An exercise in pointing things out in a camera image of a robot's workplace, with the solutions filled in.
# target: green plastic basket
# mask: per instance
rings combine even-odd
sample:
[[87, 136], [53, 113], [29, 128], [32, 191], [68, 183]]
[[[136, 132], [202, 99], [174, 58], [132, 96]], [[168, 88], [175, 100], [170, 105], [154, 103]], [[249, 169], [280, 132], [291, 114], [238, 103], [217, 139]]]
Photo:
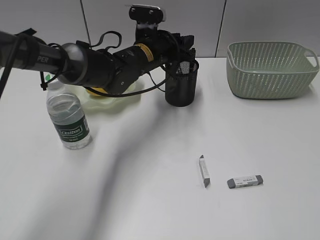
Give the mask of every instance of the green plastic basket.
[[[306, 54], [315, 58], [316, 66]], [[302, 95], [319, 72], [317, 55], [292, 42], [235, 42], [228, 46], [227, 79], [245, 99], [288, 99]]]

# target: table surface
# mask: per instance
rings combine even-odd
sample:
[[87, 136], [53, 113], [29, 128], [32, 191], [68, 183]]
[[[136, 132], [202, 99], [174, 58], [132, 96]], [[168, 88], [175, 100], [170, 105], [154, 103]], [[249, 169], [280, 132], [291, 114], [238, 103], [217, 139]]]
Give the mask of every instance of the table surface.
[[[0, 102], [0, 239], [320, 239], [320, 75], [300, 98], [249, 100], [231, 93], [225, 58], [199, 63], [187, 107], [155, 90], [84, 108], [93, 142], [80, 150], [59, 141], [39, 73], [13, 70]], [[228, 188], [250, 175], [264, 184]]]

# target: bottle label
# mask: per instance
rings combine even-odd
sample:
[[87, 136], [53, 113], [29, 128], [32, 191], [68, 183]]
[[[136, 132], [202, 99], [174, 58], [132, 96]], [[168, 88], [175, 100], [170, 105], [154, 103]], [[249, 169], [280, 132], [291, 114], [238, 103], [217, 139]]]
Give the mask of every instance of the bottle label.
[[74, 143], [84, 139], [89, 134], [86, 117], [69, 125], [54, 124], [60, 138], [64, 142]]

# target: plastic bottle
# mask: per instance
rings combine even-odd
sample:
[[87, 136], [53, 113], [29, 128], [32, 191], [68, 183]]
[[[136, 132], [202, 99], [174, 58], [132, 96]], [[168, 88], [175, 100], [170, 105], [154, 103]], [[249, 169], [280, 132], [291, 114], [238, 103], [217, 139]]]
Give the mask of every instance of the plastic bottle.
[[46, 107], [66, 148], [81, 149], [91, 142], [92, 137], [78, 97], [68, 92], [58, 80], [48, 84]]

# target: yellow tape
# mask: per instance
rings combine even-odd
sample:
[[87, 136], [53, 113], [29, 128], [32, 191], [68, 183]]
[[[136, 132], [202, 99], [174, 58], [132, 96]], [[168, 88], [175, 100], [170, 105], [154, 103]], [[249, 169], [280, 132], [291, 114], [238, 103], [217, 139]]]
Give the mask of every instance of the yellow tape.
[[144, 51], [146, 58], [148, 59], [148, 62], [151, 62], [154, 60], [154, 55], [152, 54], [152, 51], [146, 45], [142, 43], [137, 43], [135, 46], [140, 47], [142, 51]]
[[[96, 90], [96, 91], [98, 91], [98, 92], [100, 92], [100, 93], [107, 94], [107, 92], [106, 92], [103, 88], [92, 87], [92, 89], [94, 89], [94, 90]], [[89, 91], [88, 89], [86, 89], [86, 91], [87, 91], [90, 95], [92, 95], [92, 96], [103, 97], [103, 96], [98, 95], [98, 94], [96, 94], [96, 93], [94, 93], [94, 92], [92, 92], [92, 91]]]

